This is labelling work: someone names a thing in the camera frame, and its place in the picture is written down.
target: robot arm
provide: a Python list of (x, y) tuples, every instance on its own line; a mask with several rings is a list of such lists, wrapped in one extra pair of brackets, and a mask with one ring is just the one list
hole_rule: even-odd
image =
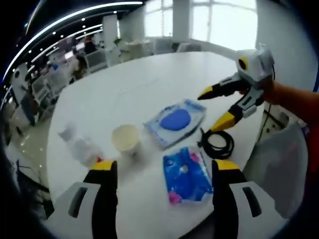
[(233, 127), (242, 118), (253, 114), (263, 103), (263, 85), (272, 80), (274, 59), (265, 45), (260, 49), (238, 51), (237, 73), (220, 83), (207, 87), (198, 100), (229, 96), (235, 91), (249, 89), (247, 93), (210, 128), (219, 131)]

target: person's arm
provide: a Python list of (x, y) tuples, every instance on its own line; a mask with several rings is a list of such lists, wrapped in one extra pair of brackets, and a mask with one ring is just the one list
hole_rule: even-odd
[(298, 90), (274, 82), (265, 91), (264, 99), (280, 105), (307, 124), (319, 124), (319, 93)]

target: ceiling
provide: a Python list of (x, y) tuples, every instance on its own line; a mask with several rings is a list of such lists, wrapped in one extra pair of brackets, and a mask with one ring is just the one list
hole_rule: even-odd
[[(1, 75), (3, 76), (9, 63), (12, 61), (14, 56), (28, 43), (37, 33), (42, 29), (57, 21), (58, 19), (67, 16), (73, 12), (106, 3), (114, 2), (129, 2), (133, 0), (41, 0), (40, 2), (35, 0), (21, 1), (19, 3), (19, 9), (24, 11), (21, 14), (17, 14), (16, 17), (10, 20), (10, 37), (5, 39), (5, 47), (2, 51), (4, 56), (1, 60)], [(69, 18), (62, 23), (52, 27), (33, 41), (17, 58), (10, 69), (15, 68), (22, 62), (28, 62), (35, 58), (41, 51), (40, 49), (46, 49), (50, 45), (54, 44), (61, 39), (61, 35), (68, 36), (74, 32), (85, 28), (91, 27), (102, 23), (102, 18), (108, 14), (114, 14), (113, 11), (117, 11), (118, 19), (121, 19), (124, 15), (140, 7), (141, 5), (120, 5), (120, 6), (109, 6), (100, 9), (94, 9), (80, 15), (76, 15)]]

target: blue plastic bag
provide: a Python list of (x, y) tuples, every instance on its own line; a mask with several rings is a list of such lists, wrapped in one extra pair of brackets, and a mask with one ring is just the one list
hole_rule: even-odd
[(163, 157), (168, 199), (172, 204), (182, 200), (200, 202), (213, 189), (203, 157), (198, 148), (184, 147)]

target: desk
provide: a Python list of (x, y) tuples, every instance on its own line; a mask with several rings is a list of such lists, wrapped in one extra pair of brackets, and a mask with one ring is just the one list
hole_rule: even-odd
[[(199, 205), (170, 205), (162, 169), (162, 157), (183, 146), (195, 145), (197, 130), (174, 147), (161, 151), (143, 123), (165, 106), (182, 99), (196, 100), (209, 85), (236, 71), (233, 60), (211, 52), (171, 53), (150, 56), (101, 70), (64, 89), (49, 130), (47, 174), (53, 203), (74, 182), (82, 181), (87, 168), (72, 158), (58, 136), (69, 121), (90, 136), (108, 157), (118, 156), (111, 142), (112, 130), (125, 123), (140, 131), (146, 161), (119, 169), (117, 233), (121, 239), (176, 239), (200, 224), (212, 211), (212, 196)], [(240, 98), (202, 101), (207, 107), (201, 126), (208, 130)], [(264, 106), (228, 130), (235, 140), (231, 160), (243, 169), (257, 139)], [(211, 174), (211, 160), (205, 155)]]

